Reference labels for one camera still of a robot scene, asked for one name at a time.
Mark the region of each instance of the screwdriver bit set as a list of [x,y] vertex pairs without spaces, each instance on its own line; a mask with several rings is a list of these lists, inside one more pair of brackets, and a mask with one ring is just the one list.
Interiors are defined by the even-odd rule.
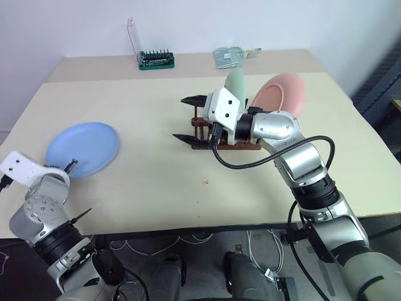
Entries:
[[169,50],[141,51],[138,60],[140,70],[168,69],[174,68],[174,55]]

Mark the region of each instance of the table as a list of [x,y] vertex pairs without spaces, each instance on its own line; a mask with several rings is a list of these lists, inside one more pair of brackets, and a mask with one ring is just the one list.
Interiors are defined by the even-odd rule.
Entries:
[[[250,101],[271,77],[295,71],[308,101],[299,118],[305,137],[336,142],[330,176],[358,216],[401,211],[400,164],[321,63],[303,50],[265,51],[244,66]],[[192,150],[172,136],[192,134],[193,108],[180,99],[221,88],[229,70],[216,70],[211,53],[177,55],[176,68],[139,71],[131,56],[67,58],[38,90],[0,147],[44,162],[51,140],[89,121],[114,127],[120,151],[106,168],[72,180],[66,213],[83,234],[126,233],[227,225],[283,223],[293,196],[273,164],[235,171],[210,151]],[[316,142],[322,158],[328,145]],[[225,150],[233,164],[258,160],[265,150]],[[23,203],[17,183],[0,194],[0,237]]]

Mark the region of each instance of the silver robot arm segment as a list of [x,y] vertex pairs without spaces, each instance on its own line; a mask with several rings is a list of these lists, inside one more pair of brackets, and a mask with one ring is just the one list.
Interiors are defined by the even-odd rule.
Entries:
[[43,167],[18,152],[0,163],[0,171],[29,187],[25,202],[10,219],[10,230],[48,264],[48,274],[62,296],[57,300],[110,301],[124,269],[109,250],[96,250],[80,235],[63,205],[70,179],[66,172]]
[[[210,123],[217,123],[227,131],[229,144],[248,141],[261,145],[273,155],[304,140],[295,116],[284,111],[263,112],[258,108],[236,115],[229,112],[232,104],[237,103],[233,97],[226,92],[213,92],[207,97],[206,103],[210,103],[205,112]],[[227,121],[231,116],[235,119],[234,125]],[[316,148],[310,142],[297,146],[275,158],[274,165],[307,220],[305,228],[316,254],[324,261],[336,263],[352,298],[399,300],[400,264],[369,248],[365,230],[328,175]]]

